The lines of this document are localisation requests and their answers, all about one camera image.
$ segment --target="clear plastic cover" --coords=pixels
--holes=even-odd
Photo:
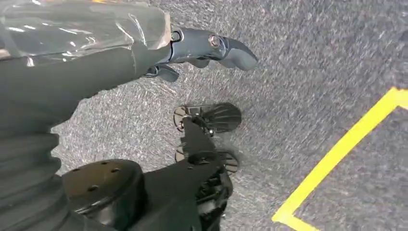
[[[0,11],[0,59],[66,61],[136,41],[158,49],[171,40],[170,16],[146,0],[0,0]]]

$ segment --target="metal bolt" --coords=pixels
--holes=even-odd
[[[219,48],[220,43],[221,43],[217,35],[210,35],[210,38],[208,38],[208,41],[210,42],[210,45],[212,48]]]
[[[181,35],[179,32],[177,31],[173,31],[173,33],[171,33],[171,41],[172,42],[178,42],[181,40]]]

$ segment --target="gray mat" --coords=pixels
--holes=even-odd
[[[176,83],[141,79],[83,101],[57,127],[61,173],[126,158],[144,171],[173,163],[174,108],[231,102],[243,124],[218,137],[239,151],[222,226],[288,227],[271,216],[303,178],[392,86],[408,42],[403,0],[151,0],[182,26],[237,38],[260,58],[251,72],[176,66]],[[408,230],[408,111],[394,111],[296,211],[322,230]]]

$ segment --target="robotic leg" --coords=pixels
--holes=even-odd
[[[210,137],[237,128],[241,112],[230,103],[182,106],[174,121],[185,133],[176,164],[145,174],[118,159],[73,169],[62,176],[70,208],[120,231],[219,230],[238,161]]]

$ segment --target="yellow tape line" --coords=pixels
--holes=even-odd
[[[293,213],[329,172],[399,105],[408,109],[408,90],[391,88],[323,157],[278,209],[272,221],[298,231],[317,230],[294,217]]]

